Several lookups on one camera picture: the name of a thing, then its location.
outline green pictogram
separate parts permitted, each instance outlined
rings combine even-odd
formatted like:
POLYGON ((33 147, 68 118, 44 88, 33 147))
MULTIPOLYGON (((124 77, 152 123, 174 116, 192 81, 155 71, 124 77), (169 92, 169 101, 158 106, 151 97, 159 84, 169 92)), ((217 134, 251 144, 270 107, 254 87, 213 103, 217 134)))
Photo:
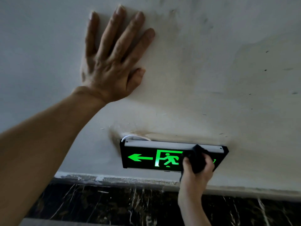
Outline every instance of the green pictogram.
POLYGON ((155 161, 155 167, 159 167, 159 161, 160 160, 167 160, 164 165, 167 165, 169 163, 174 164, 174 165, 179 165, 178 162, 175 162, 175 160, 179 160, 178 156, 171 156, 170 153, 176 153, 176 154, 182 154, 181 151, 168 151, 168 150, 157 150, 157 155, 156 155, 156 161, 155 161), (161 156, 161 152, 166 153, 166 157, 160 158, 161 156))
POLYGON ((128 158, 130 158, 131 160, 140 161, 140 162, 141 162, 141 159, 153 160, 152 157, 142 157, 141 154, 133 154, 131 156, 128 156, 128 158))

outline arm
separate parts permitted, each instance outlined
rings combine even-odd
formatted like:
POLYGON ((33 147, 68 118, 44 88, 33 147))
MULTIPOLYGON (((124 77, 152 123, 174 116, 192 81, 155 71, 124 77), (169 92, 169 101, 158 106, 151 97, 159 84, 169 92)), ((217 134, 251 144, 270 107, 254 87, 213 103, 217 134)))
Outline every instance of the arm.
POLYGON ((155 33, 153 29, 146 30, 124 57, 145 20, 139 12, 113 44, 125 15, 121 6, 114 12, 96 49, 99 17, 93 12, 81 67, 83 86, 0 135, 0 225, 18 225, 55 175, 81 129, 106 104, 125 98, 140 85, 145 70, 129 73, 155 33))
POLYGON ((213 176, 214 164, 210 156, 205 155, 206 166, 203 171, 194 174, 188 158, 183 160, 178 205, 186 226, 211 226, 202 208, 201 197, 208 181, 213 176))

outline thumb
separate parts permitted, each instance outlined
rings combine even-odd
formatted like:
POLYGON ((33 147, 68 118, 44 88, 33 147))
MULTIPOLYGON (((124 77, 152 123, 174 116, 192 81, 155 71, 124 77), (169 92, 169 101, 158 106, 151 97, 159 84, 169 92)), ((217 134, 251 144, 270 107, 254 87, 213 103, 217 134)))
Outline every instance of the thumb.
POLYGON ((187 157, 183 159, 183 168, 184 174, 194 174, 189 159, 187 157))
POLYGON ((143 75, 145 73, 145 69, 138 68, 128 79, 128 84, 126 86, 126 91, 131 94, 134 89, 136 89, 142 82, 143 75))

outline wire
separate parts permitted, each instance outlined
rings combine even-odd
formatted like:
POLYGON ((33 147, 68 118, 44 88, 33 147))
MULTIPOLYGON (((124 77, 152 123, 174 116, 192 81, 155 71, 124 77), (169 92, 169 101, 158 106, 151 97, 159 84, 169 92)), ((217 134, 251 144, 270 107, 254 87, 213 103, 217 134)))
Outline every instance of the wire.
POLYGON ((138 136, 138 135, 135 135, 135 134, 130 134, 130 135, 125 136, 125 137, 122 138, 121 141, 123 142, 125 139, 128 139, 129 137, 138 137, 138 138, 141 138, 141 139, 144 139, 144 140, 151 141, 151 139, 149 139, 149 138, 138 136))

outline finger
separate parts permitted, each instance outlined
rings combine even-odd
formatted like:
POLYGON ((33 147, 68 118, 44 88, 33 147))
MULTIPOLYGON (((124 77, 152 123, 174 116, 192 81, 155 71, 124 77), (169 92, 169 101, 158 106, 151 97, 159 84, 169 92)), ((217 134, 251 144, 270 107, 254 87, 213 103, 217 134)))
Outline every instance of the finger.
POLYGON ((89 57, 95 54, 95 38, 99 24, 99 16, 96 12, 91 12, 90 20, 88 24, 88 30, 85 38, 85 56, 89 57))
POLYGON ((127 69, 131 69, 141 59, 142 55, 145 53, 154 38, 155 30, 148 29, 144 32, 138 44, 124 61, 124 66, 127 69))
POLYGON ((129 95, 141 84, 144 73, 145 69, 139 68, 130 76, 126 86, 126 91, 129 95))
POLYGON ((142 12, 138 12, 135 17, 130 21, 126 30, 120 36, 112 51, 111 58, 114 60, 121 60, 126 50, 129 48, 133 38, 142 27, 145 21, 145 16, 142 12))
POLYGON ((126 9, 119 5, 115 12, 113 13, 110 21, 102 34, 100 45, 97 53, 99 59, 106 59, 108 57, 109 51, 111 49, 113 40, 116 36, 118 28, 122 24, 124 18, 126 17, 126 9))
POLYGON ((183 168, 184 168, 184 174, 187 174, 187 175, 194 174, 193 171, 192 171, 190 161, 187 157, 185 157, 183 159, 183 168))
POLYGON ((212 173, 214 169, 214 163, 209 155, 203 154, 205 157, 206 166, 204 168, 204 173, 212 173))

